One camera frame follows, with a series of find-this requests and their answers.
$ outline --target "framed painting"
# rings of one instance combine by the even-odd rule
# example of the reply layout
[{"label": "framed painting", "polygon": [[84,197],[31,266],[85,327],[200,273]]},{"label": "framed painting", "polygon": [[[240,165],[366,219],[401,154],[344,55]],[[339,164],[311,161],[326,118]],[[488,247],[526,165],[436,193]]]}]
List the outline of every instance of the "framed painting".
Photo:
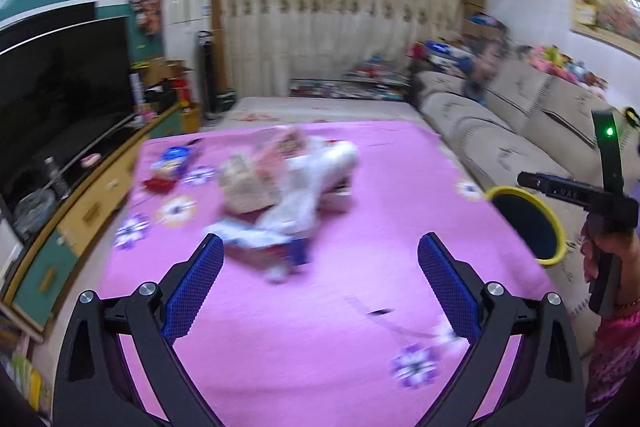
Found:
[{"label": "framed painting", "polygon": [[573,0],[572,30],[640,58],[640,0]]}]

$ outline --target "drawer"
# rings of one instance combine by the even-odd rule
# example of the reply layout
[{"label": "drawer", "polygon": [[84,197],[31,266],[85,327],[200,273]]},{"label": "drawer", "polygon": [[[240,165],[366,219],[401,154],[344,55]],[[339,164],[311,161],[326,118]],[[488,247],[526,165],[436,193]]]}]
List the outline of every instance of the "drawer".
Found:
[{"label": "drawer", "polygon": [[33,259],[12,306],[40,331],[78,258],[54,230]]},{"label": "drawer", "polygon": [[135,152],[118,158],[60,220],[58,231],[76,255],[82,255],[111,213],[129,192]]},{"label": "drawer", "polygon": [[180,112],[174,111],[167,118],[162,120],[158,125],[149,131],[149,138],[164,138],[166,136],[176,136],[183,134],[182,119]]}]

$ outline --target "metal screw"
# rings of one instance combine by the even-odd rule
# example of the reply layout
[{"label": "metal screw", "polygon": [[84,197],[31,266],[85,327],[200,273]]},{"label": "metal screw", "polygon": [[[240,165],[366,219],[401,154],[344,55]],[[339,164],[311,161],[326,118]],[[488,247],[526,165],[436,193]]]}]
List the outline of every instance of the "metal screw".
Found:
[{"label": "metal screw", "polygon": [[502,287],[501,284],[498,284],[497,282],[490,282],[486,286],[486,288],[489,291],[489,293],[491,293],[491,295],[495,295],[496,297],[504,293],[504,288]]},{"label": "metal screw", "polygon": [[156,284],[152,282],[145,282],[138,289],[140,295],[144,295],[145,297],[151,295],[154,291],[156,291]]},{"label": "metal screw", "polygon": [[80,302],[82,302],[82,304],[87,304],[88,302],[91,302],[94,299],[94,293],[92,291],[87,290],[86,292],[82,292],[80,294]]},{"label": "metal screw", "polygon": [[558,304],[562,302],[562,299],[557,293],[549,293],[549,295],[546,296],[546,300],[553,304],[553,306],[558,306]]}]

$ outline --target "wooden cabinet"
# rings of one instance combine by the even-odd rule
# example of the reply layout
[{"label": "wooden cabinet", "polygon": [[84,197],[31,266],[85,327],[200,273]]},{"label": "wooden cabinet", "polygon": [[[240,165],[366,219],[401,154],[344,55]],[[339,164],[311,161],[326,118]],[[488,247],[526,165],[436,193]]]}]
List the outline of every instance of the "wooden cabinet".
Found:
[{"label": "wooden cabinet", "polygon": [[91,245],[111,213],[127,196],[132,182],[132,166],[143,140],[118,158],[60,220],[58,231],[79,257]]},{"label": "wooden cabinet", "polygon": [[21,254],[2,288],[2,304],[29,325],[26,332],[35,340],[43,340],[79,258],[91,252],[111,214],[126,199],[143,143],[183,132],[180,107],[175,105],[105,158]]},{"label": "wooden cabinet", "polygon": [[182,133],[184,133],[184,131],[182,129],[180,110],[176,110],[149,131],[149,138],[164,138]]},{"label": "wooden cabinet", "polygon": [[44,329],[58,295],[78,258],[54,230],[31,263],[15,295],[13,308]]}]

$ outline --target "flower pattern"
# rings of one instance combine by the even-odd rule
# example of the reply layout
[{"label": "flower pattern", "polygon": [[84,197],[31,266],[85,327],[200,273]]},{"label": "flower pattern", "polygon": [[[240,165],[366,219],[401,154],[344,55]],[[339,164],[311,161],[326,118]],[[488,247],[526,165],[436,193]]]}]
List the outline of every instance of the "flower pattern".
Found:
[{"label": "flower pattern", "polygon": [[188,196],[175,196],[158,208],[158,221],[168,227],[179,227],[193,217],[196,201]]},{"label": "flower pattern", "polygon": [[469,347],[466,339],[456,335],[445,315],[440,315],[438,325],[432,331],[436,335],[437,346],[440,349],[444,348],[449,354],[456,355]]},{"label": "flower pattern", "polygon": [[187,172],[184,182],[188,185],[205,185],[209,183],[215,173],[216,171],[213,167],[198,165]]},{"label": "flower pattern", "polygon": [[135,243],[146,237],[148,227],[148,217],[143,214],[138,213],[128,217],[116,231],[116,248],[130,250]]},{"label": "flower pattern", "polygon": [[433,383],[438,376],[433,350],[419,344],[402,348],[392,365],[393,375],[403,387],[418,389],[422,385]]},{"label": "flower pattern", "polygon": [[473,181],[461,180],[456,184],[458,194],[463,195],[467,200],[478,201],[482,199],[482,190]]}]

